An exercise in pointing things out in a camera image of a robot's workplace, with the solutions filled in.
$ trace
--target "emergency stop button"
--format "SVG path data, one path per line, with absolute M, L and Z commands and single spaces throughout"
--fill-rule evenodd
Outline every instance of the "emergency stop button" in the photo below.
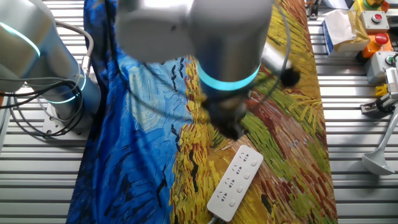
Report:
M 374 37 L 374 42 L 377 45 L 384 45 L 384 44 L 388 43 L 388 40 L 389 39 L 388 39 L 387 34 L 383 34 L 383 33 L 376 34 L 376 36 Z
M 375 14 L 372 17 L 372 21 L 376 24 L 380 23 L 383 20 L 383 17 L 381 16 L 381 14 Z

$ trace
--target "power strip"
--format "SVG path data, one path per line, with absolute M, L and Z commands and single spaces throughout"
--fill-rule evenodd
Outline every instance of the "power strip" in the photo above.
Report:
M 256 150 L 241 146 L 207 203 L 207 209 L 216 217 L 231 221 L 263 160 Z

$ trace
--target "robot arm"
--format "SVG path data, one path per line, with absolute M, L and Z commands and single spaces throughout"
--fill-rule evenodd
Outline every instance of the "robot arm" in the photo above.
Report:
M 142 62 L 194 55 L 198 59 L 203 106 L 211 122 L 229 138 L 241 135 L 245 101 L 262 63 L 273 73 L 283 69 L 285 56 L 266 43 L 273 0 L 119 0 L 116 38 L 121 48 Z M 55 83 L 48 77 L 72 80 L 82 92 L 89 127 L 100 102 L 100 90 L 57 34 L 55 20 L 41 0 L 0 0 L 0 91 L 18 90 L 26 78 L 34 90 Z M 78 111 L 67 86 L 43 95 L 60 119 Z
M 84 57 L 83 67 L 89 61 Z M 17 91 L 24 81 L 39 91 L 44 85 L 71 80 L 84 97 L 84 117 L 76 129 L 85 129 L 91 126 L 100 103 L 100 89 L 86 72 L 61 41 L 55 19 L 41 0 L 0 0 L 0 91 Z M 42 96 L 60 119 L 79 113 L 80 104 L 70 87 L 56 87 Z
M 273 0 L 119 0 L 116 39 L 142 62 L 194 55 L 211 122 L 225 136 L 237 139 L 260 64 L 273 74 L 283 73 L 285 86 L 299 80 L 290 62 L 282 68 L 285 55 L 266 43 L 273 4 Z

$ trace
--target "yellow wheat field pattern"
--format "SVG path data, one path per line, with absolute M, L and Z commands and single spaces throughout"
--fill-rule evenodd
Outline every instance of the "yellow wheat field pattern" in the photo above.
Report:
M 276 89 L 259 101 L 275 80 L 257 87 L 248 100 L 243 119 L 247 134 L 234 142 L 212 125 L 194 122 L 180 130 L 180 150 L 175 156 L 175 182 L 170 191 L 171 223 L 208 223 L 212 214 L 206 204 L 224 171 L 241 145 L 264 156 L 264 161 L 231 223 L 335 224 L 333 182 L 328 160 L 325 119 L 315 59 L 302 0 L 281 1 L 290 24 L 292 46 L 289 59 L 301 73 L 295 88 Z M 282 16 L 274 8 L 267 38 L 286 51 Z M 207 113 L 195 101 L 200 97 L 197 62 L 186 64 L 187 109 L 193 120 Z M 258 78 L 269 77 L 261 68 Z

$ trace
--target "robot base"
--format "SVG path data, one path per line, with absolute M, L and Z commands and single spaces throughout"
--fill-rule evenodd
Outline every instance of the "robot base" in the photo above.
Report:
M 49 114 L 51 114 L 52 116 L 57 117 L 57 115 L 54 114 L 53 111 L 55 111 L 55 108 L 53 108 L 53 106 L 49 103 L 49 105 L 47 107 L 47 112 L 49 112 Z M 43 124 L 43 132 L 47 133 L 47 134 L 56 133 L 57 131 L 61 130 L 64 127 L 65 127 L 65 125 L 62 122 L 57 121 L 56 119 L 53 119 L 49 116 L 46 116 L 46 119 L 44 120 L 44 124 Z M 55 139 L 86 141 L 89 133 L 90 133 L 90 129 L 76 130 L 76 131 L 71 130 L 70 132 L 68 132 L 64 135 L 55 137 Z M 54 141 L 55 139 L 54 138 L 46 138 L 46 140 L 48 140 L 48 141 Z

